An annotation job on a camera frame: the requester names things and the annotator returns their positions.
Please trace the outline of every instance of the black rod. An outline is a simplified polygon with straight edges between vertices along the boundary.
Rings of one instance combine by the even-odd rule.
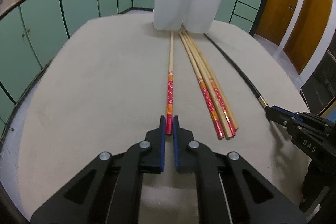
[[[261,95],[261,93],[257,90],[255,85],[251,82],[251,80],[247,77],[247,75],[241,70],[240,67],[227,55],[220,46],[218,46],[207,34],[204,34],[205,37],[216,47],[217,50],[222,54],[222,56],[231,64],[232,67],[238,72],[238,74],[241,76],[241,78],[245,81],[245,83],[248,85],[250,90],[252,91],[253,95],[258,99],[259,103],[262,105],[262,107],[266,110],[269,109],[268,104],[266,103],[264,97]]]

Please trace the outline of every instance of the beige table surface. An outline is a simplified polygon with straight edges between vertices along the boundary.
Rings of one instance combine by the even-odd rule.
[[[281,67],[249,34],[214,21],[209,36],[231,56],[269,105],[308,111]],[[22,135],[18,181],[25,215],[102,151],[121,153],[157,128],[165,115],[169,32],[156,31],[152,14],[118,15],[83,25],[43,76]],[[203,35],[193,35],[239,123],[235,138],[219,141],[197,79],[178,36],[174,42],[174,115],[213,151],[237,151],[299,203],[309,158],[272,126],[238,73]],[[140,223],[198,223],[194,176],[174,170],[171,139],[165,171],[145,174]]]

